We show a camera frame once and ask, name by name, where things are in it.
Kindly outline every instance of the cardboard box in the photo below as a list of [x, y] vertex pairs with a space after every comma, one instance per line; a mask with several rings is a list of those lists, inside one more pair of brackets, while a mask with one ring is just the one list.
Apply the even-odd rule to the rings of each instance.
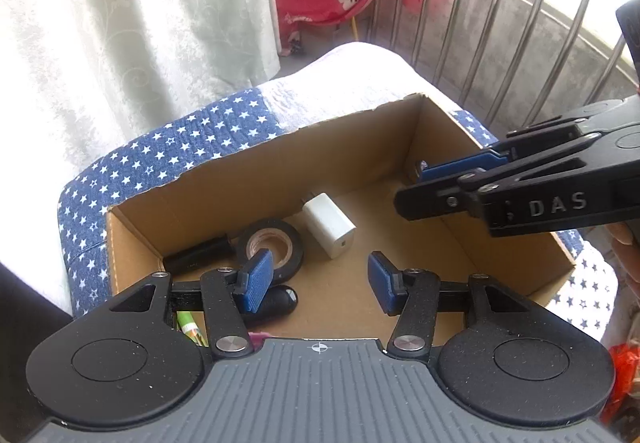
[[[417, 160], [436, 164], [479, 148], [433, 100], [416, 94], [205, 163], [108, 212], [113, 292], [162, 269], [163, 256], [223, 233], [238, 235], [263, 217], [283, 217], [302, 234], [305, 262], [289, 282], [299, 306], [266, 327], [274, 335], [386, 343], [396, 319], [382, 313], [367, 282], [367, 255], [376, 249], [399, 268], [422, 267], [457, 281], [488, 273], [544, 302], [573, 267], [555, 234], [493, 239], [465, 213], [408, 222], [394, 211], [395, 191], [409, 182]], [[356, 224], [353, 246], [335, 260], [297, 215], [309, 192], [329, 194]], [[462, 314], [440, 314], [435, 343], [461, 327]]]

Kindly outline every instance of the white power adapter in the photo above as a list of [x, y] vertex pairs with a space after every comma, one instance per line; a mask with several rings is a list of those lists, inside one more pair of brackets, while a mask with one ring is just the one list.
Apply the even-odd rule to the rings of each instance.
[[349, 249], [356, 227], [327, 194], [307, 201], [302, 214], [306, 227], [331, 259]]

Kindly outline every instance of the blue star fabric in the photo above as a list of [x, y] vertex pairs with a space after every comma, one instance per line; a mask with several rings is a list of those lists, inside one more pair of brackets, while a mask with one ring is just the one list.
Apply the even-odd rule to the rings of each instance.
[[[482, 125], [482, 123], [480, 123], [470, 112], [467, 112], [466, 110], [454, 110], [450, 115], [453, 116], [453, 118], [483, 147], [488, 147], [492, 143], [498, 141], [497, 137], [485, 129], [484, 125]], [[584, 243], [580, 232], [578, 232], [578, 230], [562, 230], [561, 232], [556, 233], [574, 258], [578, 257], [584, 249]]]
[[111, 297], [105, 245], [110, 206], [283, 132], [260, 89], [247, 89], [113, 150], [66, 185], [58, 203], [58, 229], [74, 316]]

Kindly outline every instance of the human hand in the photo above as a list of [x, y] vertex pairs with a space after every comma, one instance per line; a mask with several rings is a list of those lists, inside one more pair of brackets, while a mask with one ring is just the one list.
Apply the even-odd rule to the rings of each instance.
[[625, 223], [606, 225], [613, 236], [611, 248], [626, 271], [626, 283], [640, 300], [640, 248]]

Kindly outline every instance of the white lace curtain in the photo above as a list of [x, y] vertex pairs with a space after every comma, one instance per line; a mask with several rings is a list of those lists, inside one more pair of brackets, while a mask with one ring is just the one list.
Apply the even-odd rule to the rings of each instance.
[[279, 69], [274, 0], [0, 0], [0, 261], [68, 310], [56, 205], [94, 158]]

